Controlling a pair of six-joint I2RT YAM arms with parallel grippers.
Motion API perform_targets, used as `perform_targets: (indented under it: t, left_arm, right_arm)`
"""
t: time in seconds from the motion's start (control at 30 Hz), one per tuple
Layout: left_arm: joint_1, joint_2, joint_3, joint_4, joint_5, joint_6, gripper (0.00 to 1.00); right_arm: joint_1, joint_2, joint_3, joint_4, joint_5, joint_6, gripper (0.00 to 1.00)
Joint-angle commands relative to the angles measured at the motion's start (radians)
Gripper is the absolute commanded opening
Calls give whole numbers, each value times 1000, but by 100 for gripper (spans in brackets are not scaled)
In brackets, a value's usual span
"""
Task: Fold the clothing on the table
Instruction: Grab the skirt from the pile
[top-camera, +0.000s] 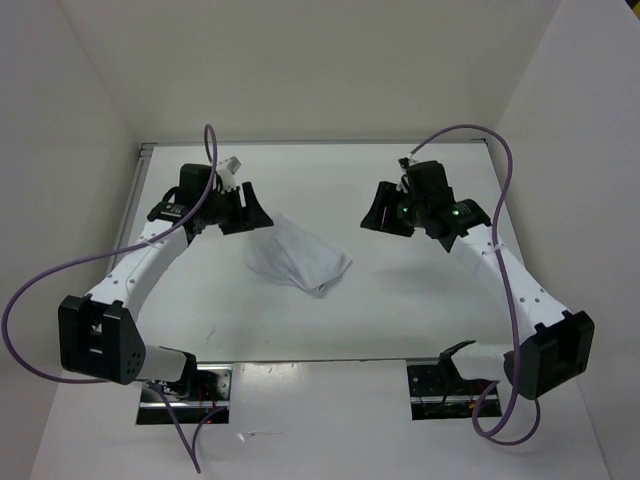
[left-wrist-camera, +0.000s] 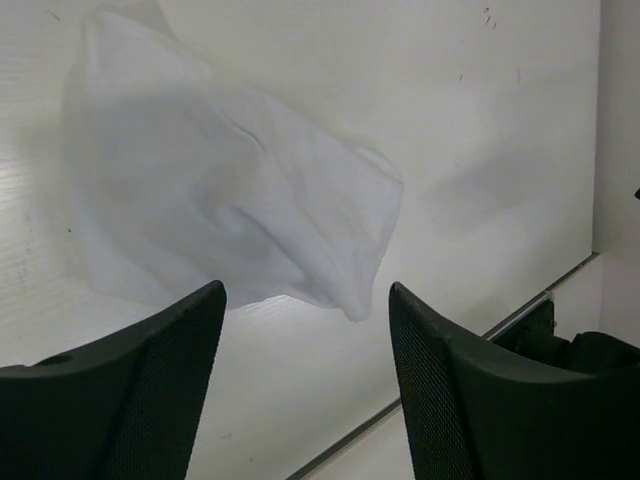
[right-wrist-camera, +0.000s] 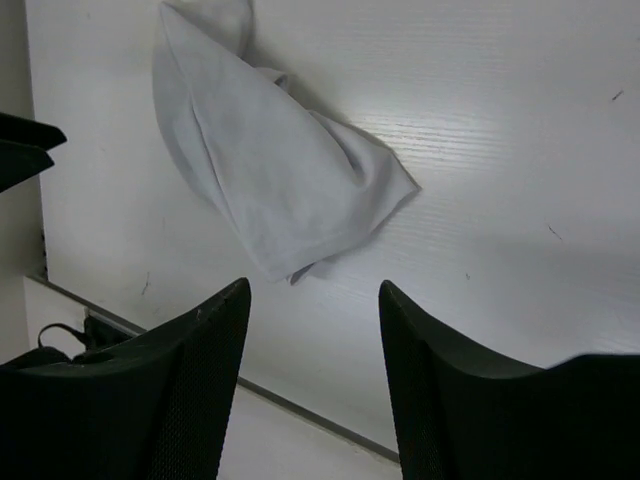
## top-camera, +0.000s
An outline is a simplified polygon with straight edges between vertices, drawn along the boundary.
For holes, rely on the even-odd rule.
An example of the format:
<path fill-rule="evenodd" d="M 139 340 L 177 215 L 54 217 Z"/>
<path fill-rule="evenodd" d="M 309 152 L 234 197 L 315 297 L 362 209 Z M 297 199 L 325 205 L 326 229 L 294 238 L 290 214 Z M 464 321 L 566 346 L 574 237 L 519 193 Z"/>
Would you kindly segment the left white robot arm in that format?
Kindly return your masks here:
<path fill-rule="evenodd" d="M 135 251 L 85 296 L 63 300 L 58 323 L 64 370 L 121 385 L 163 382 L 180 400 L 197 392 L 195 356 L 146 344 L 136 322 L 162 275 L 205 228 L 230 235 L 272 226 L 252 184 L 236 183 L 240 166 L 235 157 L 216 168 L 183 165 L 178 185 L 148 214 Z"/>

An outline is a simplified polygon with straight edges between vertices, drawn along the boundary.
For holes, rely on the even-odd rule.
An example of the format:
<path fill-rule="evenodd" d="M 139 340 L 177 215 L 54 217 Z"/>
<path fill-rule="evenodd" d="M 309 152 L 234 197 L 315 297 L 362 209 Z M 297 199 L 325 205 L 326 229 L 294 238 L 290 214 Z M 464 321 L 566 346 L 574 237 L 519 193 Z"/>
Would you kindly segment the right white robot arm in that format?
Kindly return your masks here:
<path fill-rule="evenodd" d="M 424 230 L 508 316 L 511 344 L 467 340 L 440 354 L 438 380 L 446 391 L 462 392 L 475 379 L 506 380 L 518 395 L 536 400 L 586 370 L 594 321 L 584 311 L 570 311 L 539 284 L 475 201 L 455 201 L 448 185 L 416 192 L 408 183 L 383 181 L 361 226 L 402 237 Z"/>

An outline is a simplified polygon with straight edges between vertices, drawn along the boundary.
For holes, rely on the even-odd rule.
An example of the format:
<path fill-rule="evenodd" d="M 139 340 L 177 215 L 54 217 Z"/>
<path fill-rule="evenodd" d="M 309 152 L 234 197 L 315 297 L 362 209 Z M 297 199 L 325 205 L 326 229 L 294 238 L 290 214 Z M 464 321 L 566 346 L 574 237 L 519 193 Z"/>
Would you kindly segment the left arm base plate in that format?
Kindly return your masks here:
<path fill-rule="evenodd" d="M 195 385 L 188 393 L 175 394 L 164 386 L 164 394 L 181 425 L 228 424 L 234 366 L 224 363 L 199 363 Z M 169 425 L 172 419 L 161 396 L 144 386 L 141 391 L 136 424 Z"/>

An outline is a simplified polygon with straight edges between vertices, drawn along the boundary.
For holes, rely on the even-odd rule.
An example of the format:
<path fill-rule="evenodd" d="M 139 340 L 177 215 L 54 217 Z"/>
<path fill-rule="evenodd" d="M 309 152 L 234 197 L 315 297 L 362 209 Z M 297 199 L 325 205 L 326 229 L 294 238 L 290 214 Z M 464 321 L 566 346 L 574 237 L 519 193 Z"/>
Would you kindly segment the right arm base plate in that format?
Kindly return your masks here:
<path fill-rule="evenodd" d="M 413 421 L 470 419 L 487 380 L 455 380 L 447 384 L 436 363 L 406 367 Z"/>

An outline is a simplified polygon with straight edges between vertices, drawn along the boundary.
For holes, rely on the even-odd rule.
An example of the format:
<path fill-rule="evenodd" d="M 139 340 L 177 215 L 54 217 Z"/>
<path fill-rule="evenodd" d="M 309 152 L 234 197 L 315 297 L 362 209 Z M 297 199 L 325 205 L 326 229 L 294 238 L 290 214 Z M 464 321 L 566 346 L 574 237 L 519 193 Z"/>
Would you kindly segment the white skirt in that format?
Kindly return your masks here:
<path fill-rule="evenodd" d="M 249 233 L 244 250 L 249 270 L 279 286 L 295 287 L 323 298 L 350 268 L 352 259 L 279 212 L 274 225 Z"/>

